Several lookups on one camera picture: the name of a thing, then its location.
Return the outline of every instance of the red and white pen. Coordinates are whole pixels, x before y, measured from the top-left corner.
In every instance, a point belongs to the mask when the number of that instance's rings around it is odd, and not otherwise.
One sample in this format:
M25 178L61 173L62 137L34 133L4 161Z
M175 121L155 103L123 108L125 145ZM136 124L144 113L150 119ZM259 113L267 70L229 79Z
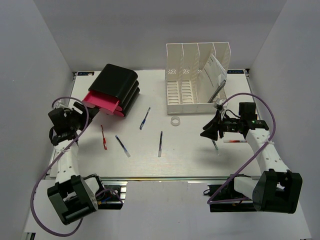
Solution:
M102 130L102 140L103 140L104 150L107 150L107 141L104 135L104 127L102 125L101 125L101 130Z
M246 143L247 140L223 140L225 144L233 144L233 143Z

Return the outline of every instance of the wall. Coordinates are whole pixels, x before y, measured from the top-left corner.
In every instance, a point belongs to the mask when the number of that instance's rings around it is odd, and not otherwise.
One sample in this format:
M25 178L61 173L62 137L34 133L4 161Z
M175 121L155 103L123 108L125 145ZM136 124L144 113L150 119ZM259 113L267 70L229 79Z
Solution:
M0 232L20 239L32 187L49 162L51 102L72 72L32 0L0 4Z
M252 91L277 120L275 146L302 175L300 202L314 240L320 239L319 13L318 0L288 0L250 70ZM270 119L263 106L259 111Z
M34 0L73 71L164 69L166 43L230 42L249 68L286 0Z

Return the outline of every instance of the roll of tape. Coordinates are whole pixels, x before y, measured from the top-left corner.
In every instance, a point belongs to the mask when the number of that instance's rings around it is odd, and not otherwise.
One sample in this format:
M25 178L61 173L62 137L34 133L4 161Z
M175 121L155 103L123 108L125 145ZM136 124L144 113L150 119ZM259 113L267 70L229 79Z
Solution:
M178 117L178 116L173 116L172 118L171 118L171 125L172 126L179 126L180 125L180 118Z

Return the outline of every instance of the white wall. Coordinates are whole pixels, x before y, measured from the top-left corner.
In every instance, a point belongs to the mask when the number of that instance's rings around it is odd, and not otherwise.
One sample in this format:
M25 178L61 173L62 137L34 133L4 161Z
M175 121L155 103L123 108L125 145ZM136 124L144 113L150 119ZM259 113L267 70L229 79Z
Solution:
M73 75L32 0L1 1L0 33L0 232L16 240L52 152L47 113Z
M73 71L164 69L166 43L230 42L250 68L286 0L34 0Z
M314 240L320 239L319 24L320 1L288 0L250 71L252 91L276 117L275 146L302 175L300 202ZM263 106L259 111L270 119Z

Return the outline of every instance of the blue pen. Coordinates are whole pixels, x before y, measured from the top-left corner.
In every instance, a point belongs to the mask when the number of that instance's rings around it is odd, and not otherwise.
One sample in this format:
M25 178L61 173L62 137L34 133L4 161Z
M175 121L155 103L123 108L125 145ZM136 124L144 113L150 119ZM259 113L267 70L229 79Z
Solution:
M141 123L141 125L140 125L140 127L139 127L140 130L142 130L142 128L143 128L144 125L145 125L145 122L146 122L147 116L148 116L148 114L149 114L149 112L150 112L150 109L151 109L151 107L149 107L149 108L148 108L148 111L146 111L146 115L145 115L145 117L144 117L144 119L143 119L143 121L142 121L142 123Z
M115 138L118 140L118 142L120 143L121 147L123 148L124 150L124 153L126 154L126 156L128 158L130 158L130 153L128 152L128 150L126 149L125 145L120 141L119 137L117 135L115 135Z

